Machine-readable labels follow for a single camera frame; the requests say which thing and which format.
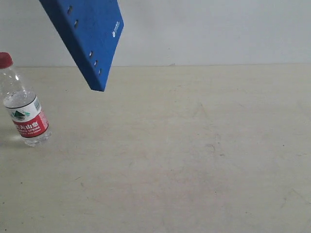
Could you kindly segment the blue ring binder notebook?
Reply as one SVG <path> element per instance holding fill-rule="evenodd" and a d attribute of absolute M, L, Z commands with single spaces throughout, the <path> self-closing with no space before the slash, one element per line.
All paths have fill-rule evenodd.
<path fill-rule="evenodd" d="M 90 89 L 104 91 L 124 27 L 116 0 L 41 0 Z"/>

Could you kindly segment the clear plastic water bottle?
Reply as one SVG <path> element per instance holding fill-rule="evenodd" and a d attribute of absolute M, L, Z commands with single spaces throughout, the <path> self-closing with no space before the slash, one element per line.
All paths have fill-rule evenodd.
<path fill-rule="evenodd" d="M 51 137 L 38 95 L 15 68 L 11 55 L 0 53 L 0 101 L 26 145 L 35 147 Z"/>

